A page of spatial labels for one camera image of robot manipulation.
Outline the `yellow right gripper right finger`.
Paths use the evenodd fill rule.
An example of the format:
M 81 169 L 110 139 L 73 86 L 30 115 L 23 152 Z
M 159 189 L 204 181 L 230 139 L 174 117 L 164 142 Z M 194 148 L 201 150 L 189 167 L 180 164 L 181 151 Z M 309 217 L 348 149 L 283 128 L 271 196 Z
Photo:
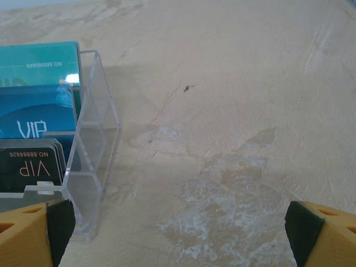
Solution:
M 292 201 L 285 231 L 297 266 L 355 267 L 355 215 L 307 201 Z

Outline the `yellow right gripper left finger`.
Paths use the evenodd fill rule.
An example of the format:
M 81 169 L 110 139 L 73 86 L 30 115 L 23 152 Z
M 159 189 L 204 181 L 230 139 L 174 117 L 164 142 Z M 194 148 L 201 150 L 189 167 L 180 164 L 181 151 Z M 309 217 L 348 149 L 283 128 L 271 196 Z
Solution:
M 59 266 L 76 226 L 70 200 L 1 213 L 1 266 Z

